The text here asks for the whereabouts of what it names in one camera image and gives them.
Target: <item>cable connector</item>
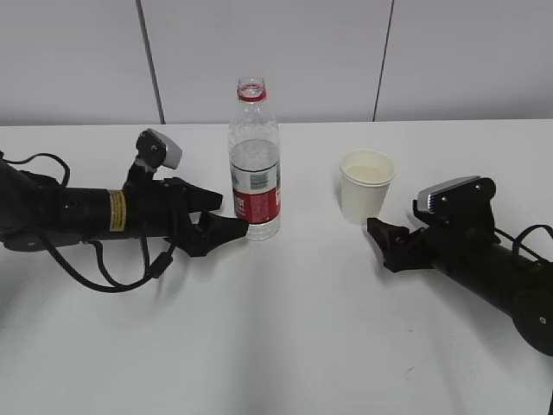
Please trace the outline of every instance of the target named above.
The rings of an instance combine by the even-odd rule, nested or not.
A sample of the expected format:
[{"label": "cable connector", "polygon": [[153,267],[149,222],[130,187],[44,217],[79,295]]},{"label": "cable connector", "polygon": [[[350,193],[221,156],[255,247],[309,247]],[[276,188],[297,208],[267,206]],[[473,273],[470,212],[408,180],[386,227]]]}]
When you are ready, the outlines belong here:
[{"label": "cable connector", "polygon": [[160,253],[148,269],[151,278],[159,278],[173,262],[173,256],[169,252]]}]

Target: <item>robotic arm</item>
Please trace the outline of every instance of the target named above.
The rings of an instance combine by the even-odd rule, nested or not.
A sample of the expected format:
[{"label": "robotic arm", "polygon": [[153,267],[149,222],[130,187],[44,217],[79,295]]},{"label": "robotic arm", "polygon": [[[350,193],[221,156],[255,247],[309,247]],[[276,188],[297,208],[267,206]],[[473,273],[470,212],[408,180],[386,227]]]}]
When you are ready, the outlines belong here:
[{"label": "robotic arm", "polygon": [[[191,257],[207,255],[228,241],[245,236],[245,220],[223,218],[209,211],[219,209],[223,196],[197,188],[180,178],[154,180],[160,166],[176,169],[182,150],[163,134],[146,130],[137,140],[138,154],[121,190],[68,188],[69,168],[57,156],[41,153],[11,162],[0,153],[0,241],[21,252],[47,250],[80,283],[96,291],[123,292],[159,278],[181,248]],[[17,170],[37,156],[62,165],[61,183],[49,176]],[[201,212],[198,223],[189,214]],[[149,263],[147,237],[164,237],[169,248]],[[144,257],[143,278],[120,284],[105,269],[101,240],[139,239]],[[96,249],[99,269],[110,285],[95,284],[76,272],[58,251],[60,246],[85,242]]]},{"label": "robotic arm", "polygon": [[[553,264],[523,245],[535,225],[516,239],[495,227],[495,183],[485,177],[454,179],[421,191],[414,215],[428,227],[410,232],[376,218],[367,230],[392,272],[436,268],[510,316],[532,347],[553,355]],[[508,250],[496,233],[512,241]],[[520,255],[527,251],[536,260]]]}]

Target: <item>white paper cup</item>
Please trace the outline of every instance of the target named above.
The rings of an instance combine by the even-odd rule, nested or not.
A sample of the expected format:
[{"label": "white paper cup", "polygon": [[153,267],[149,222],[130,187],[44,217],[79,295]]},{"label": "white paper cup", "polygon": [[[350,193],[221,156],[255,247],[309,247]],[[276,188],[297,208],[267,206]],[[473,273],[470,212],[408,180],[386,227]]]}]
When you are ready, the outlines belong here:
[{"label": "white paper cup", "polygon": [[341,209],[356,225],[377,217],[396,169],[392,160],[375,150],[355,150],[341,163]]}]

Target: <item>cup rim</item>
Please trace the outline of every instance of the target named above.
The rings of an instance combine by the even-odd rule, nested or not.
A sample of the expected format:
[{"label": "cup rim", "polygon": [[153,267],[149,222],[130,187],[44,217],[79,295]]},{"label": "cup rim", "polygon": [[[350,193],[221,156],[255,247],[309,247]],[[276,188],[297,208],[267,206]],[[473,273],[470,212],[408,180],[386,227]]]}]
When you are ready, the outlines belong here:
[{"label": "cup rim", "polygon": [[[391,163],[391,166],[393,168],[393,171],[391,173],[391,176],[388,177],[386,180],[383,180],[381,182],[363,182],[361,180],[357,180],[355,179],[354,177],[351,177],[350,175],[347,174],[346,170],[344,169],[344,159],[347,157],[347,156],[350,156],[351,154],[353,153],[356,153],[358,151],[370,151],[371,153],[377,153],[379,154],[380,156],[384,156],[386,159],[388,159],[388,161]],[[345,154],[343,157],[342,157],[342,161],[340,162],[340,170],[342,172],[342,175],[347,179],[349,180],[350,182],[352,183],[355,183],[355,184],[358,184],[360,186],[366,186],[368,188],[380,188],[382,186],[385,186],[386,184],[389,184],[391,182],[391,179],[394,178],[394,176],[396,175],[396,164],[391,160],[391,158],[386,154],[384,153],[383,151],[378,151],[378,150],[373,150],[373,149],[356,149],[356,150],[352,150],[350,151],[349,153]]]}]

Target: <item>white wall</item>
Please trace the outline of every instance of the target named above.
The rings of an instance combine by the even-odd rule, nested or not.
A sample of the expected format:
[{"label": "white wall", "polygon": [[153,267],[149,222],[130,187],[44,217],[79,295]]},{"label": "white wall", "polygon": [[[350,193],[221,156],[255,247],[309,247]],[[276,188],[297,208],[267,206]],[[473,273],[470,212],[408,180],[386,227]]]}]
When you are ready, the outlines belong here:
[{"label": "white wall", "polygon": [[377,120],[553,116],[553,2],[396,0]]},{"label": "white wall", "polygon": [[[0,125],[158,123],[135,2],[5,0]],[[240,75],[281,122],[374,111],[391,0],[143,0],[168,123],[225,122]],[[553,2],[396,0],[377,120],[553,117]]]},{"label": "white wall", "polygon": [[0,125],[159,122],[131,0],[3,0],[0,50]]},{"label": "white wall", "polygon": [[239,76],[279,121],[372,118],[391,0],[143,0],[168,123],[225,122]]}]

